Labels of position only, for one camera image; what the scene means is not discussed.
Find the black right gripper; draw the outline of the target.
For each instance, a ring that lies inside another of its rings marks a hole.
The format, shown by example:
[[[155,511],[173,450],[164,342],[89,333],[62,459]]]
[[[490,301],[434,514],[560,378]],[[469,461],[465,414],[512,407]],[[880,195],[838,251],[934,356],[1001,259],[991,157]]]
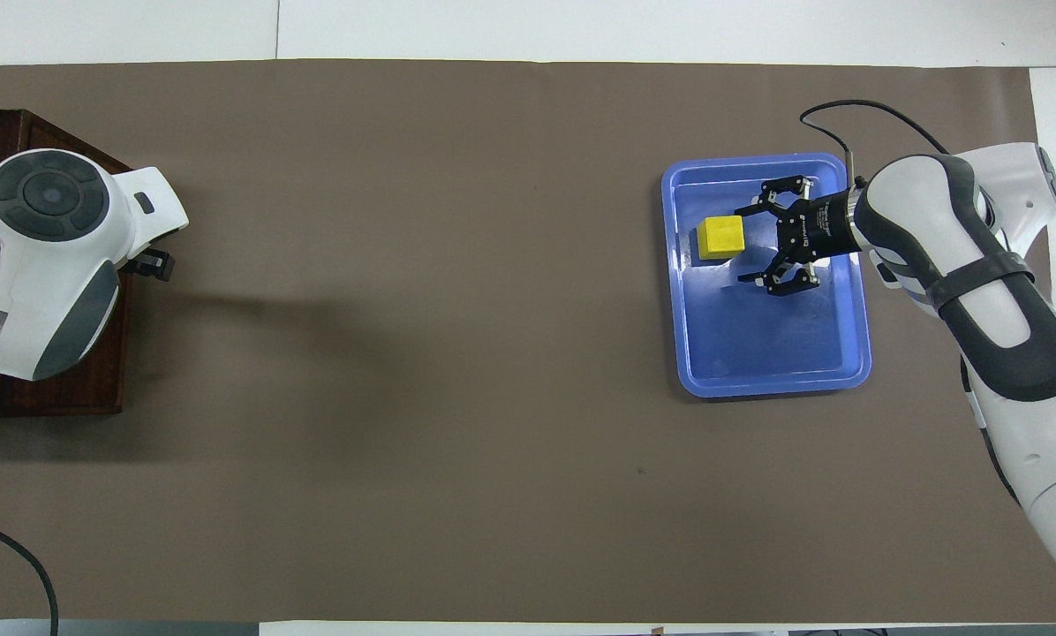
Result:
[[[782,252],[763,270],[738,275],[739,282],[774,297],[816,289],[821,278],[812,261],[862,249],[852,225],[856,192],[810,199],[811,189],[811,177],[770,177],[749,204],[738,207],[736,214],[741,217],[778,217],[777,246]]]

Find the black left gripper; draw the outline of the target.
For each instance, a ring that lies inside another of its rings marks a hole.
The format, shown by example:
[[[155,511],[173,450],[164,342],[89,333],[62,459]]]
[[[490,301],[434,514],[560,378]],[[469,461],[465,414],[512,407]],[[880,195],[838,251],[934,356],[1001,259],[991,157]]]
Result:
[[[169,251],[144,250],[126,261],[120,272],[169,282],[176,268],[176,259]]]

